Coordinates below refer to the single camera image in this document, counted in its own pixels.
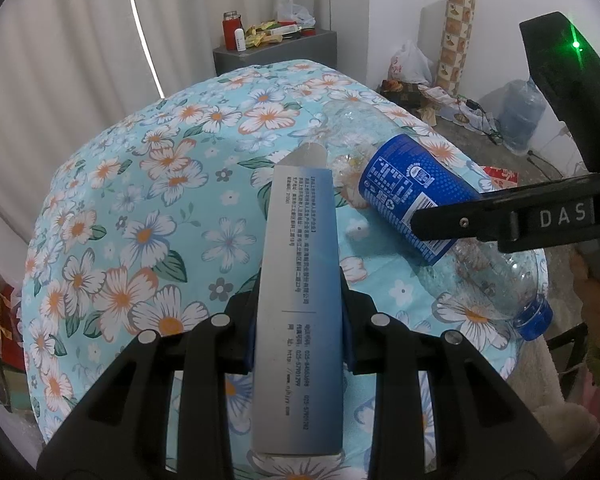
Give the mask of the person's right hand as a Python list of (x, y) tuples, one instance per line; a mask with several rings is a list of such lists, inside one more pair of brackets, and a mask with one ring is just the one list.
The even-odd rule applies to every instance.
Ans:
[(588, 326), (593, 344), (600, 348), (600, 282), (588, 275), (583, 257), (574, 252), (570, 258), (573, 290), (582, 301), (582, 320)]

